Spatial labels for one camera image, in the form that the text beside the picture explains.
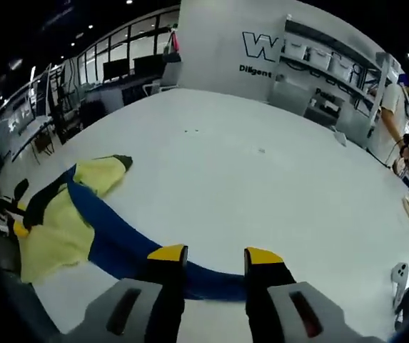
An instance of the dark ceiling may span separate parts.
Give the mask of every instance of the dark ceiling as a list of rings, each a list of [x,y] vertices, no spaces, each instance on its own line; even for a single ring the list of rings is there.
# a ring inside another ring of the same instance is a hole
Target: dark ceiling
[[[32,66],[44,70],[85,49],[108,31],[180,0],[41,0],[0,4],[0,90],[9,96],[28,81]],[[388,0],[303,0],[360,29],[398,59],[409,73],[409,2]],[[21,68],[8,63],[22,58]]]

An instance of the white table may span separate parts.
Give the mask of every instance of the white table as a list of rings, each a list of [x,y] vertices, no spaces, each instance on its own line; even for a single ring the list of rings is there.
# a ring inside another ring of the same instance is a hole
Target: white table
[[[332,132],[281,109],[234,96],[176,89],[90,126],[29,175],[27,198],[77,160],[133,157],[106,198],[161,245],[188,260],[243,274],[243,249],[281,255],[364,335],[393,333],[390,271],[409,263],[408,193],[394,174]],[[91,263],[35,283],[62,332],[116,280]],[[243,304],[187,301],[179,342],[251,342]]]
[[[37,116],[30,124],[28,124],[25,130],[11,143],[11,162],[14,162],[26,146],[30,144],[33,139],[42,132],[42,130],[48,127],[51,122],[51,116]]]

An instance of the storage box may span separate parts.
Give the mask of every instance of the storage box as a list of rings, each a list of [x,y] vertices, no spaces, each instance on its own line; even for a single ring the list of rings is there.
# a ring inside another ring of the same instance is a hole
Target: storage box
[[[344,81],[350,79],[350,74],[352,72],[352,67],[341,61],[338,56],[333,56],[333,60],[330,65],[330,71]]]
[[[331,61],[331,54],[326,51],[310,48],[310,62],[321,69],[328,70]]]
[[[295,57],[297,59],[304,59],[306,55],[307,46],[302,43],[285,40],[285,55]]]

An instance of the shelf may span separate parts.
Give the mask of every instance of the shelf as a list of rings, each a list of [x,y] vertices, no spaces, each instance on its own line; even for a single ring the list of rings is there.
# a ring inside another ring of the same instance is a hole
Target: shelf
[[[340,84],[341,86],[345,87],[349,91],[353,92],[356,96],[358,96],[360,99],[362,99],[367,104],[369,104],[369,107],[372,107],[372,105],[374,105],[374,100],[369,95],[365,94],[357,86],[354,86],[348,83],[346,80],[340,78],[339,76],[336,76],[335,74],[331,73],[329,70],[320,68],[319,66],[316,66],[315,64],[310,63],[309,61],[306,61],[305,59],[299,59],[297,57],[285,55],[284,53],[281,54],[281,59],[288,60],[290,62],[300,64],[302,66],[306,66],[307,68],[312,69],[315,72],[318,72],[318,74],[324,76],[325,78],[330,79],[334,81],[335,83]]]
[[[317,41],[323,45],[329,46],[339,54],[355,61],[364,68],[370,69],[371,71],[376,71],[377,74],[381,74],[382,68],[377,64],[376,61],[364,56],[358,52],[353,47],[344,44],[343,42],[337,40],[336,38],[329,36],[313,27],[300,23],[298,21],[287,20],[285,25],[286,32],[302,36],[304,38]]]

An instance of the person's arm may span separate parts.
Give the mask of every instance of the person's arm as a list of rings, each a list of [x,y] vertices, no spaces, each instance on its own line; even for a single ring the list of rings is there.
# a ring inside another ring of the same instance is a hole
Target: person's arm
[[[398,106],[398,101],[400,101],[400,88],[397,84],[390,84],[385,88],[385,92],[383,93],[380,118],[394,141],[398,142],[398,146],[401,148],[401,146],[404,145],[402,140],[403,135],[398,131],[395,120],[395,111]]]

